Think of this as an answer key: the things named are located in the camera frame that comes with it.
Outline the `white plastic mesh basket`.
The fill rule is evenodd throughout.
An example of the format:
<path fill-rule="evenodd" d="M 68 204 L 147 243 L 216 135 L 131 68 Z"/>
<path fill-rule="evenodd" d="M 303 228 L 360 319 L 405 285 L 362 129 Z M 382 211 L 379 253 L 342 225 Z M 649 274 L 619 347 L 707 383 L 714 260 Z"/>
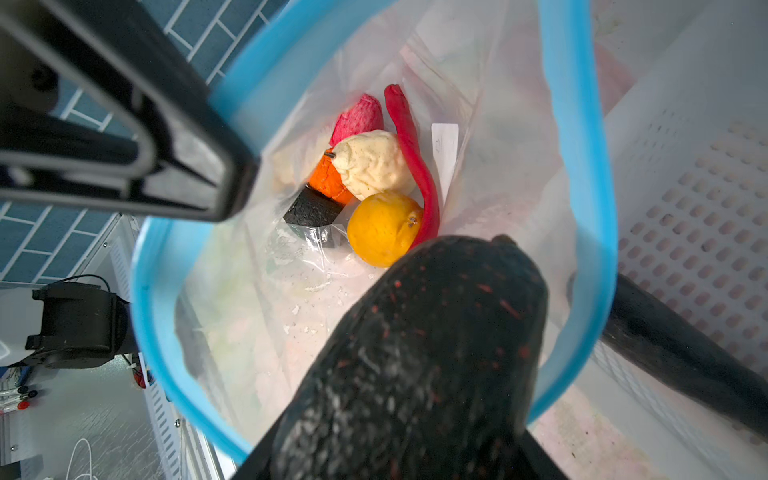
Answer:
<path fill-rule="evenodd" d="M 767 5 L 601 1 L 597 44 L 633 85 L 606 118 L 619 272 L 767 372 Z M 763 479 L 767 445 L 598 345 L 579 389 L 642 478 Z"/>

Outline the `cream toy food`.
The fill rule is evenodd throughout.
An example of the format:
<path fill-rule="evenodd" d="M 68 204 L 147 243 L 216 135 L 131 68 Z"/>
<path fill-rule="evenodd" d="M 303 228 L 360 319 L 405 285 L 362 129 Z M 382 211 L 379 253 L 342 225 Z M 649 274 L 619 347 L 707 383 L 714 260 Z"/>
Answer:
<path fill-rule="evenodd" d="M 409 194 L 416 188 L 398 137 L 391 132 L 361 133 L 332 151 L 332 163 L 343 184 L 360 201 L 386 191 Z"/>

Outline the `pink toy fruit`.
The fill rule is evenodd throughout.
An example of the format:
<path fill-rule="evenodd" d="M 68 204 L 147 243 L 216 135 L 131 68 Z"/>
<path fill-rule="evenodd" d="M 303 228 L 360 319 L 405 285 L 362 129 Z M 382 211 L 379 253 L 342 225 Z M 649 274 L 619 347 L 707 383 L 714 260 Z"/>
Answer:
<path fill-rule="evenodd" d="M 337 118 L 329 145 L 334 148 L 349 137 L 383 129 L 384 119 L 380 102 L 375 97 L 364 94 L 355 105 Z"/>

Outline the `yellow toy fruit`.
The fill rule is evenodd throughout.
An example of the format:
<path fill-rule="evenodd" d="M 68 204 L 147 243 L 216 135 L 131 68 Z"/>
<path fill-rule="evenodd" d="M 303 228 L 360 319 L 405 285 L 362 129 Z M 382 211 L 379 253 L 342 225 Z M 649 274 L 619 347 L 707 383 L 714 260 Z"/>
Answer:
<path fill-rule="evenodd" d="M 377 193 L 357 206 L 347 225 L 347 237 L 364 262 L 388 268 L 409 251 L 422 217 L 422 207 L 409 196 Z"/>

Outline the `orange toy fruit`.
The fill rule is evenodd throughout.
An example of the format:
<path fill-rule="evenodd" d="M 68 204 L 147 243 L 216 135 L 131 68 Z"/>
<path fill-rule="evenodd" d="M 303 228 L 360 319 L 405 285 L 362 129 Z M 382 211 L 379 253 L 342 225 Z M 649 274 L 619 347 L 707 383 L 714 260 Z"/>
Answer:
<path fill-rule="evenodd" d="M 340 174 L 332 163 L 333 158 L 333 151 L 327 149 L 313 171 L 308 186 L 328 199 L 346 206 L 356 197 L 343 184 Z"/>

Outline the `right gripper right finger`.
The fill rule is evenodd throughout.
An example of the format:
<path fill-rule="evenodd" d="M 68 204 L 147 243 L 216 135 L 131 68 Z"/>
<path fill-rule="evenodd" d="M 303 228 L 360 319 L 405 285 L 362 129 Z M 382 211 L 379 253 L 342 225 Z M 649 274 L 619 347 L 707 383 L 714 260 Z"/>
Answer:
<path fill-rule="evenodd" d="M 568 480 L 568 477 L 526 430 L 518 448 L 518 478 L 526 480 Z"/>

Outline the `dark brown toy food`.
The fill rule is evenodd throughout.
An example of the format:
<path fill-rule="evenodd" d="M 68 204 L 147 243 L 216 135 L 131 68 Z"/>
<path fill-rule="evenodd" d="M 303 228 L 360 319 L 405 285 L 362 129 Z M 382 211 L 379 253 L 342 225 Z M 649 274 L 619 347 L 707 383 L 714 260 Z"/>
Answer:
<path fill-rule="evenodd" d="M 324 227 L 334 223 L 344 206 L 305 186 L 283 215 L 289 225 L 300 227 Z"/>

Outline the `black toy avocado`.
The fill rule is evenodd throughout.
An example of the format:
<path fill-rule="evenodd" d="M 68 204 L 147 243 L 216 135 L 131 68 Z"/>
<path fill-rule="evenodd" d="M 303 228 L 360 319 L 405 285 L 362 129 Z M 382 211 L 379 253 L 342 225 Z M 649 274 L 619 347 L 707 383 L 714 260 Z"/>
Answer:
<path fill-rule="evenodd" d="M 522 479 L 548 288 L 508 236 L 444 236 L 341 318 L 286 407 L 275 479 Z"/>

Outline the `red toy chili pepper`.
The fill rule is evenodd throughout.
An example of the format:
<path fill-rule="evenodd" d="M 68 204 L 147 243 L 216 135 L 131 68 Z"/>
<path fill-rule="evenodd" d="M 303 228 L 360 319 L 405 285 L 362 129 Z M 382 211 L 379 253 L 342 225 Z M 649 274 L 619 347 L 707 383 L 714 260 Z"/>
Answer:
<path fill-rule="evenodd" d="M 384 90 L 384 97 L 400 149 L 424 201 L 420 230 L 411 245 L 414 249 L 437 236 L 440 226 L 440 197 L 435 180 L 421 156 L 419 132 L 402 88 L 397 84 L 388 85 Z"/>

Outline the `clear zip top bag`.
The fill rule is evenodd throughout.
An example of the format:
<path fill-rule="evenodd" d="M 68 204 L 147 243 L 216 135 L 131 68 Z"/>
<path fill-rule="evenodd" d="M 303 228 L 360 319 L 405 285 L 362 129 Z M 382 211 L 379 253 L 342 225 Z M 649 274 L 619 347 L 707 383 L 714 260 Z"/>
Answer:
<path fill-rule="evenodd" d="M 342 315 L 389 266 L 354 209 L 436 191 L 444 235 L 506 234 L 549 289 L 529 417 L 574 382 L 616 285 L 618 225 L 595 1 L 293 1 L 211 103 L 261 156 L 219 223 L 151 217 L 139 342 L 182 414 L 243 462 Z"/>

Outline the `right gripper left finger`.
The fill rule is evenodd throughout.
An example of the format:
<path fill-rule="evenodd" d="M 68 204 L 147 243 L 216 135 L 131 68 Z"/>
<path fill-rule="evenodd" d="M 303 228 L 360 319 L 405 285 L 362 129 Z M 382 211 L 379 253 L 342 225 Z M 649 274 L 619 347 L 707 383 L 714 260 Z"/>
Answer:
<path fill-rule="evenodd" d="M 232 480 L 271 480 L 271 460 L 275 438 L 279 431 L 281 419 L 276 419 L 254 450 L 238 467 Z"/>

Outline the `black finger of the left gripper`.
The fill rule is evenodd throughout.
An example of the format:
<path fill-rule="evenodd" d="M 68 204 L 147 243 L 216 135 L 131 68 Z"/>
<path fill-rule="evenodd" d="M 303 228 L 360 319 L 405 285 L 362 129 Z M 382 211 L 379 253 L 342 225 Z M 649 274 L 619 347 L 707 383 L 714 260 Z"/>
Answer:
<path fill-rule="evenodd" d="M 258 159 L 136 1 L 1 5 L 5 200 L 219 222 Z"/>

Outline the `black toy eggplant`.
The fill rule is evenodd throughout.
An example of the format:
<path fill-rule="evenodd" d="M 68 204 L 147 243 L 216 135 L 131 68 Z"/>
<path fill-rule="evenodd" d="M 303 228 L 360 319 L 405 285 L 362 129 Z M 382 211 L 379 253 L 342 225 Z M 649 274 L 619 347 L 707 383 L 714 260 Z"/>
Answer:
<path fill-rule="evenodd" d="M 767 381 L 624 275 L 601 341 L 668 388 L 767 440 Z"/>

